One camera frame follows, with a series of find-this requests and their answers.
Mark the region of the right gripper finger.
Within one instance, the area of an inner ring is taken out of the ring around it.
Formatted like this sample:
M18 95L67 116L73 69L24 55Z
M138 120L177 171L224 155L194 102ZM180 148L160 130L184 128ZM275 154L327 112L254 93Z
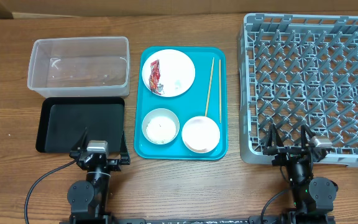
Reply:
M269 126L268 134L267 134L267 141L265 143L266 149L273 149L277 147L283 147L283 141L276 129L276 126L272 123Z
M315 136L315 133L312 132L312 130L307 126L306 124L303 124L301 126L301 147L307 148L310 147L311 139Z

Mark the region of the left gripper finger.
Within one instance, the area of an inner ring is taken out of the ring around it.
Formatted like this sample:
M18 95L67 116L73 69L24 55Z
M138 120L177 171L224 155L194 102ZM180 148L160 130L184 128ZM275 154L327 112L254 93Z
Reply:
M121 159L129 159L129 153L127 150L126 137L124 131L122 132L122 136L121 136L120 157Z
M74 146L71 148L71 151L81 151L84 148L86 139L88 135L88 129L85 128L83 131L83 134L79 138L79 140L74 144Z

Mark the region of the grey bowl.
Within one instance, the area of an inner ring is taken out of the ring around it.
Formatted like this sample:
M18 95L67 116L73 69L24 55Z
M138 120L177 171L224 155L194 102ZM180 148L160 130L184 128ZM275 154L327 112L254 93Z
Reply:
M173 138L173 140L177 137L178 133L179 133L179 130L180 130L180 122L176 116L176 114L166 108L157 108L157 109L154 109L152 111L150 111L149 113L147 113L145 115L145 118L143 119L142 121L142 133L144 135L144 137L149 141L151 142L148 137L146 136L146 133L145 133L145 129L146 129L146 126L147 124L150 122L150 120L152 118L155 118L155 117L158 117L158 116L166 116L168 118L170 118L171 120L174 121L175 125L176 125L176 136Z

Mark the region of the white pink bowl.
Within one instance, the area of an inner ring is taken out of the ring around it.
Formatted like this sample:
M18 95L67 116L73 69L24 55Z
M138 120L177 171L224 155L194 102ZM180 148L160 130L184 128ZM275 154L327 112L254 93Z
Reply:
M211 118L195 116L184 124L181 138L189 150L195 153L208 153L219 144L220 129Z

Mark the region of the red snack wrapper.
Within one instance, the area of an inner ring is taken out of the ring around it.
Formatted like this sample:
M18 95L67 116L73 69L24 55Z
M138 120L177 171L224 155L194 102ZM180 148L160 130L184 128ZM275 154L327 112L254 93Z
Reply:
M163 92L163 85L159 82L160 80L160 61L159 60L155 60L154 62L152 62L150 64L150 76L149 76L149 86L150 86L150 90L151 92L157 94L157 95L162 95L164 94Z

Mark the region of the wooden chopstick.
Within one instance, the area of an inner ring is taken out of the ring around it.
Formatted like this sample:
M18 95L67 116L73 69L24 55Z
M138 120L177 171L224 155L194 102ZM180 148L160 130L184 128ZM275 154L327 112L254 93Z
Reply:
M207 99L206 99L206 108L205 108L205 112L204 112L205 116L208 116L209 99L210 99L210 94L211 94L211 85L212 85L212 81L213 81L213 72L214 72L214 57L213 57L212 62L211 62L211 70L210 70L209 85L208 85L208 94L207 94Z

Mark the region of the white rice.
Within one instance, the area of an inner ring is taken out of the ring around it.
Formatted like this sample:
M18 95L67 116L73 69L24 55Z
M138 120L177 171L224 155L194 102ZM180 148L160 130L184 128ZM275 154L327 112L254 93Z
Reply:
M150 120L145 133L152 143L166 144L176 136L176 125L170 118L158 116Z

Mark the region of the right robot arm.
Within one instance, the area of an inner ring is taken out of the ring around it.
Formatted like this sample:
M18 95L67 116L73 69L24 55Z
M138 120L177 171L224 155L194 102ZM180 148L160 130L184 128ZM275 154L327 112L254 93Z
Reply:
M287 174L282 177L289 187L274 195L264 205L261 223L291 223L291 224L330 224L334 217L328 215L333 211L334 200L338 185L325 177L315 177L313 168L316 162L324 159L333 148L332 142L326 136L312 132L307 125L301 126L300 144L286 146L274 124L271 124L267 134L267 142L263 154L273 156L272 165L285 168ZM274 217L265 217L267 207L279 196L291 192L294 208L285 210Z

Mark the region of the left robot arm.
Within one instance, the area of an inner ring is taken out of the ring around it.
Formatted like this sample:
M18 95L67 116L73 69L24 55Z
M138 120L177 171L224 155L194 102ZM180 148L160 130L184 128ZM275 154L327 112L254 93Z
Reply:
M109 158L107 141L88 141L84 131L71 148L69 156L86 171L86 179L72 184L67 193L71 206L70 223L118 223L106 210L111 172L120 172L123 165L131 163L125 134L121 135L118 159Z

